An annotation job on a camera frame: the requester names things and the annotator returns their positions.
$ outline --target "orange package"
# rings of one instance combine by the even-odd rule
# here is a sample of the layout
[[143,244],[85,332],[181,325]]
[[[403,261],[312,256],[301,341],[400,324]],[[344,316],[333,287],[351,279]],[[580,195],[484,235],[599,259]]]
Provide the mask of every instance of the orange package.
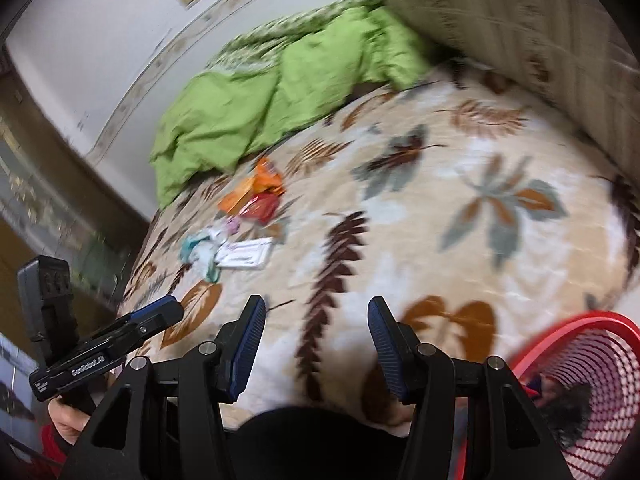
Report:
[[255,167],[254,193],[262,193],[267,190],[276,195],[281,195],[285,192],[281,174],[276,170],[273,163],[264,156]]
[[237,215],[254,195],[255,177],[249,176],[240,182],[231,193],[227,193],[218,203],[218,209],[229,215]]

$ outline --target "metal screw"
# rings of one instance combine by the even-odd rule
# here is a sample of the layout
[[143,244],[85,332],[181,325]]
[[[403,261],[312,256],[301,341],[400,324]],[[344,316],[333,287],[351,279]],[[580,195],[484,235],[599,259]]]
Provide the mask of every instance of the metal screw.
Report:
[[218,346],[215,343],[211,341],[205,341],[198,347],[198,352],[200,352],[202,355],[211,355],[216,351],[217,348]]
[[434,355],[437,348],[430,343],[420,343],[418,345],[418,354],[421,355]]
[[146,359],[142,356],[134,357],[129,363],[129,366],[134,370],[141,370],[146,366]]
[[486,360],[486,363],[494,370],[502,370],[504,368],[504,361],[497,355],[492,355]]

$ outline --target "patterned pillow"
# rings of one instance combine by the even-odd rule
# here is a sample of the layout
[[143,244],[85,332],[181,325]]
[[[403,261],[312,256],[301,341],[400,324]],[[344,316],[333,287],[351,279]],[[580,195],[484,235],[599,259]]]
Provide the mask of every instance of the patterned pillow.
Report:
[[640,184],[638,61],[598,0],[388,0],[412,27],[564,110]]

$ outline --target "human hand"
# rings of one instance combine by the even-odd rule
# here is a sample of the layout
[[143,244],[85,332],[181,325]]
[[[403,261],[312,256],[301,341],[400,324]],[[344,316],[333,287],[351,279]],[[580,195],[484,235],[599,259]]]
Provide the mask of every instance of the human hand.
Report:
[[65,404],[62,397],[51,399],[49,416],[60,436],[72,445],[89,422],[89,415]]

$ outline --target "ribbed blue pad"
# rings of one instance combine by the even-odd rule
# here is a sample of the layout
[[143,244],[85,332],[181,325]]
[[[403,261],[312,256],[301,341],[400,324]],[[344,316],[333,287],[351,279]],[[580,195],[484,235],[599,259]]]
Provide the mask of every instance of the ribbed blue pad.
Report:
[[234,402],[236,402],[238,396],[244,392],[246,384],[249,381],[249,374],[251,373],[251,368],[254,366],[255,354],[258,351],[266,316],[267,311],[264,300],[260,298],[260,301],[257,302],[254,308],[254,312],[251,314],[249,324],[242,335],[242,340],[238,345],[236,355],[234,355],[231,361],[229,395]]
[[409,395],[409,390],[402,380],[402,360],[382,314],[373,300],[369,301],[367,322],[373,344],[378,352],[378,362],[385,375],[386,386],[400,401],[405,400]]

